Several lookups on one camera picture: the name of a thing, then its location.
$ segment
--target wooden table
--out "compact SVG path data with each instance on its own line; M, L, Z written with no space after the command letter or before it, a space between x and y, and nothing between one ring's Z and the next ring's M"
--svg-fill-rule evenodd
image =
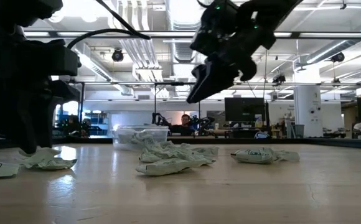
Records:
M211 166L146 177L135 171L138 152L70 144L60 156L78 158L72 170L0 179L0 223L361 223L361 149L271 145L301 156L273 165L230 157L247 147L220 146ZM2 162L17 157L0 150Z

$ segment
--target white column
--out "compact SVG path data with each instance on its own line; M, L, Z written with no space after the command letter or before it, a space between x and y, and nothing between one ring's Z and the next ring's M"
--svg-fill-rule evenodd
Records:
M319 67L310 66L295 71L294 81L320 83ZM296 124L303 124L304 137L323 137L320 86L296 86L294 88Z

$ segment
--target clear plastic bin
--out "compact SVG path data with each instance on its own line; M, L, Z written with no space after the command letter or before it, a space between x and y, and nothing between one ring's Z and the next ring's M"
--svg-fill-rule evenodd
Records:
M135 135L151 135L156 142L165 142L168 131L167 126L119 126L117 130L111 130L114 149L130 151L141 151L143 148L132 141Z

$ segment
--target black cable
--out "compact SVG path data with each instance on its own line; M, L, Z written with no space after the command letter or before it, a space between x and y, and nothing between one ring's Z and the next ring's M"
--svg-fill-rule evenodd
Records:
M128 30L123 30L123 29L101 29L101 30L95 30L95 31L91 31L91 32L87 32L86 34L83 34L79 37L77 37L76 39L73 39L68 45L67 45L67 48L68 49L71 49L75 46L75 44L77 44L79 41L81 40L84 40L86 38L89 38L91 36L94 36L94 35L98 35L98 34L105 34L105 33L108 33L108 32L117 32L117 33L122 33L122 34L128 34L128 35L131 35L133 36L134 34L131 32L131 31L128 31Z
M200 2L199 0L196 0L196 1L203 8L208 8L209 7L209 5L206 5L206 4L202 3L202 2Z
M103 2L103 0L96 0L100 5L102 5L107 11L110 12L111 15L114 16L125 28L127 28L133 35L138 36L142 39L150 40L148 35L141 34L140 32L136 31L131 25L129 25L117 12L110 9L110 7Z

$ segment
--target ceiling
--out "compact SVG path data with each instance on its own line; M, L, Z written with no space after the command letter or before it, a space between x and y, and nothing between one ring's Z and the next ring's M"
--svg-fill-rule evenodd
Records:
M109 28L108 25L108 14L107 12L101 10L101 6L98 5L94 0L64 0L65 7L70 8L66 9L64 12L64 18L60 22L52 22L50 20L38 21L32 27L25 29L28 30L61 30L61 31L86 31L86 30L97 30L97 29L106 29ZM136 17L139 25L139 29L142 29L143 24L143 0L134 0L134 1L122 1L122 0L107 0L107 3L111 3L111 7L118 9L118 12L123 11L124 4L128 6L128 22L133 25L131 21ZM166 6L169 5L169 2L164 0L149 0L147 1L147 25L150 30L163 31L163 30L174 30L171 26L169 20L169 13L176 14L180 20L187 21L192 17L199 17L202 12L202 9L192 3L192 0L183 0L185 5L181 9L177 8L168 12ZM361 31L361 0L345 0L347 8L340 10L339 8L342 5L342 0L304 0L289 16L288 18L278 27L277 31L279 32L350 32L350 31ZM136 16L132 15L134 12L132 10L132 4L136 4ZM96 16L95 22L85 22L84 17L91 14L92 11L96 13L92 15ZM50 39L40 38L42 41L49 41ZM265 77L269 82L272 81L273 77L277 74L278 71L274 71L281 65L281 73L285 74L287 82L293 81L293 64L285 60L295 60L299 56L312 54L324 46L331 44L333 40L277 40L274 46L266 51L263 47L260 47L255 54L253 55L253 60L257 63L258 72L251 82L264 82ZM174 44L171 42L171 39L153 39L152 47L154 48L154 54L156 56L157 62L160 66L160 75L156 77L156 73L153 73L153 76L146 79L146 75L135 74L134 62L128 55L127 51L124 49L124 40L120 39L87 39L85 41L86 45L90 49L89 57L91 57L104 71L107 71L114 81L149 81L152 78L155 78L155 81L167 81L167 80L182 80L182 81L193 81L193 77L190 74L190 71L198 63L204 61L204 56L197 54L196 59L192 63L184 64L179 63L174 58L175 48L172 47ZM137 42L136 45L129 46L138 46L142 47L141 42ZM122 48L124 53L124 60L122 62L114 62L111 59L111 54L114 52L114 49ZM143 55L148 59L146 51L143 49L141 51ZM333 64L331 62L319 62L316 65L320 70L320 77L322 82L330 82L334 77L347 77L343 82L347 83L357 83L361 82L361 57L354 59L361 55L361 42L351 46L342 51L345 55L345 60L343 63L336 63L335 69L333 69ZM94 73L92 70L82 67L78 71L78 77L76 81L81 82L105 82L105 79ZM149 86L132 86L128 85L127 88L133 88L134 90L149 90ZM263 86L251 86L251 88L262 90ZM265 86L268 90L267 92L273 91L272 86ZM358 86L348 86L337 88L332 93L341 94L342 96L353 97L354 90ZM167 86L165 88L169 93L168 96L179 96L187 95L185 93L187 90L180 91L177 88ZM250 90L250 86L235 86L233 89L236 90ZM323 90L334 90L332 86L322 87ZM112 85L88 85L87 91L117 91L117 88L114 88ZM292 89L287 89L281 94L289 94L289 91L292 92Z

